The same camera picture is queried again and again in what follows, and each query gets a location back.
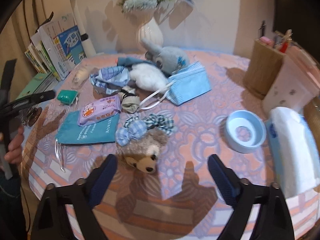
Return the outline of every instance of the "black cable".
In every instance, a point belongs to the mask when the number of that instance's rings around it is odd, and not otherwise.
[[[29,231],[30,231],[30,227],[31,227],[31,216],[30,216],[30,210],[29,210],[29,206],[28,206],[28,202],[27,202],[26,195],[25,195],[25,193],[24,193],[24,191],[23,191],[23,188],[22,188],[22,187],[21,187],[21,190],[22,190],[22,193],[23,193],[24,200],[26,201],[27,209],[28,209],[28,215],[29,215],[29,227],[28,227],[27,233],[29,233]]]

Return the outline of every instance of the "tablecloth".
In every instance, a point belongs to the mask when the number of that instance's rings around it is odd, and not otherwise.
[[[247,109],[263,120],[261,101],[244,87],[242,79],[249,60],[215,52],[187,51],[191,62],[205,66],[212,90],[176,107],[165,100],[157,107],[139,113],[165,114],[174,119],[177,132],[172,135],[158,161],[158,172],[144,174],[119,165],[103,201],[94,214],[110,240],[117,239],[216,239],[227,223],[232,209],[225,205],[207,169],[207,158],[217,154],[238,177],[268,185],[274,180],[273,160],[268,143],[251,154],[231,150],[223,136],[226,117],[235,110]],[[116,65],[123,55],[101,55],[85,59],[82,65]],[[70,89],[75,71],[61,89]],[[79,90],[79,106],[96,99],[87,81]],[[23,153],[23,176],[38,198],[49,183],[64,186],[85,178],[116,144],[67,146],[63,148],[66,172],[60,170],[54,152],[54,136],[66,115],[75,106],[49,102],[34,125]],[[121,113],[119,126],[130,117]],[[296,238],[313,227],[320,217],[319,194],[313,190],[287,200]],[[254,206],[243,239],[250,237],[259,207]],[[72,207],[69,218],[77,238],[81,230]]]

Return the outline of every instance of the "blue gripper pad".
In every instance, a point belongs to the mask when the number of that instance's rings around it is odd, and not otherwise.
[[[220,158],[213,154],[208,159],[209,172],[216,183],[223,200],[234,209],[240,194],[239,178],[232,169],[226,168]]]
[[[99,205],[113,176],[116,174],[118,159],[109,154],[99,168],[94,169],[86,179],[86,194],[91,208]]]

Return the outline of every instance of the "white tissue pack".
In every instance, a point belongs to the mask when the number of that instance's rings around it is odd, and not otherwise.
[[[287,107],[276,107],[266,122],[276,181],[286,198],[320,184],[320,158],[304,117]]]

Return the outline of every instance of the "desk lamp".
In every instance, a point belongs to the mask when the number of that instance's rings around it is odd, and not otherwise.
[[[96,51],[92,45],[91,39],[89,38],[89,36],[87,35],[87,33],[84,29],[77,1],[70,0],[70,4],[71,4],[72,10],[73,10],[73,15],[74,15],[76,24],[78,25],[78,29],[79,29],[80,37],[81,37],[81,44],[84,49],[84,52],[87,57],[92,57],[92,56],[96,55]]]

